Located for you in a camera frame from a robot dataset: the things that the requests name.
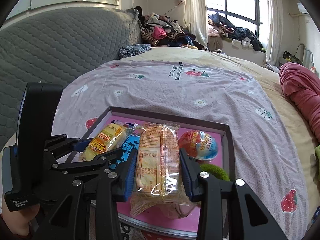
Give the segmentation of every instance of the pink cloth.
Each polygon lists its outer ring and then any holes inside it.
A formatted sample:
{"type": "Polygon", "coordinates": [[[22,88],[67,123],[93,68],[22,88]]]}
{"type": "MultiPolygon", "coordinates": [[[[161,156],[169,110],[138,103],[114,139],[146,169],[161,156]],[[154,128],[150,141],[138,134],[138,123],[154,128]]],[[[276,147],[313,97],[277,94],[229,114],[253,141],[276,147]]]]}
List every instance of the pink cloth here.
{"type": "Polygon", "coordinates": [[[295,63],[284,64],[279,74],[283,94],[296,104],[320,141],[320,79],[295,63]]]}
{"type": "Polygon", "coordinates": [[[208,24],[208,37],[220,37],[219,32],[210,24],[208,24]]]}
{"type": "Polygon", "coordinates": [[[155,26],[154,30],[153,30],[153,37],[156,40],[161,40],[163,39],[165,36],[167,36],[167,33],[164,31],[164,29],[155,26]]]}

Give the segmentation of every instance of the human hand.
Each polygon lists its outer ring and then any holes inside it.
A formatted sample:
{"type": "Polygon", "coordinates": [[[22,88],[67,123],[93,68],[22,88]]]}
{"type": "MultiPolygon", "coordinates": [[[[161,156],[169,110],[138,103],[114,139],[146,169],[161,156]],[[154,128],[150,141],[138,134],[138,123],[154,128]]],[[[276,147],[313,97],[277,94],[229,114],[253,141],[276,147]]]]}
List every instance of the human hand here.
{"type": "Polygon", "coordinates": [[[36,217],[40,209],[40,205],[34,205],[19,211],[10,212],[2,195],[2,218],[9,230],[19,236],[27,236],[29,234],[29,222],[36,217]]]}

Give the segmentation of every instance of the pink box tray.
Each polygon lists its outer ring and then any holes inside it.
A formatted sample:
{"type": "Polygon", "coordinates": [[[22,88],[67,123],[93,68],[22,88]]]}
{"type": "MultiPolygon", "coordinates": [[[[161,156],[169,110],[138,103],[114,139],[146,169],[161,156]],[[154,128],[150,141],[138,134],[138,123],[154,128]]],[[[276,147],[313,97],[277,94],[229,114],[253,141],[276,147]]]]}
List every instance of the pink box tray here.
{"type": "MultiPolygon", "coordinates": [[[[230,129],[227,125],[215,122],[207,122],[186,117],[178,117],[167,114],[151,113],[146,111],[132,110],[119,107],[108,108],[87,131],[83,138],[90,138],[97,135],[103,127],[111,123],[112,120],[120,120],[122,122],[144,124],[146,121],[154,123],[176,123],[180,126],[178,138],[183,133],[189,130],[201,130],[209,133],[215,138],[218,145],[217,156],[210,161],[211,164],[220,166],[226,170],[231,180],[234,179],[234,150],[230,129]]],[[[130,200],[125,203],[117,203],[119,217],[129,217],[130,215],[130,200]]],[[[148,224],[148,228],[167,228],[173,231],[188,231],[197,232],[199,222],[200,208],[195,209],[185,218],[169,219],[165,217],[157,206],[153,206],[140,215],[136,216],[132,221],[138,220],[141,224],[148,224]]]]}

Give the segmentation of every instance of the pink bedsheet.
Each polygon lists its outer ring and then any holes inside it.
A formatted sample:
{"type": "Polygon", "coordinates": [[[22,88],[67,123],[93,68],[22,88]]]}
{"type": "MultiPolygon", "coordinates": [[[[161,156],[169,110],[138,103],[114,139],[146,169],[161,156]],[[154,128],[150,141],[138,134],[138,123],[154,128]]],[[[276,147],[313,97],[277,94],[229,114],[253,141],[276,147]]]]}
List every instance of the pink bedsheet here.
{"type": "Polygon", "coordinates": [[[284,64],[279,74],[283,94],[295,103],[320,141],[320,79],[295,63],[284,64]]]}

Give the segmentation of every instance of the gray quilted mattress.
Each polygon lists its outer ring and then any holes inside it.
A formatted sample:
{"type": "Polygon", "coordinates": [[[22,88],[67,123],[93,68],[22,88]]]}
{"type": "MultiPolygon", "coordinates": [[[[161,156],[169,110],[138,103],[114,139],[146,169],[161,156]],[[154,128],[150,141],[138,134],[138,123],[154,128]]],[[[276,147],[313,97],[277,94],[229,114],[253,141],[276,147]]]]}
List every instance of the gray quilted mattress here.
{"type": "Polygon", "coordinates": [[[0,149],[14,134],[27,82],[66,87],[140,41],[138,12],[73,7],[43,12],[0,31],[0,149]]]}

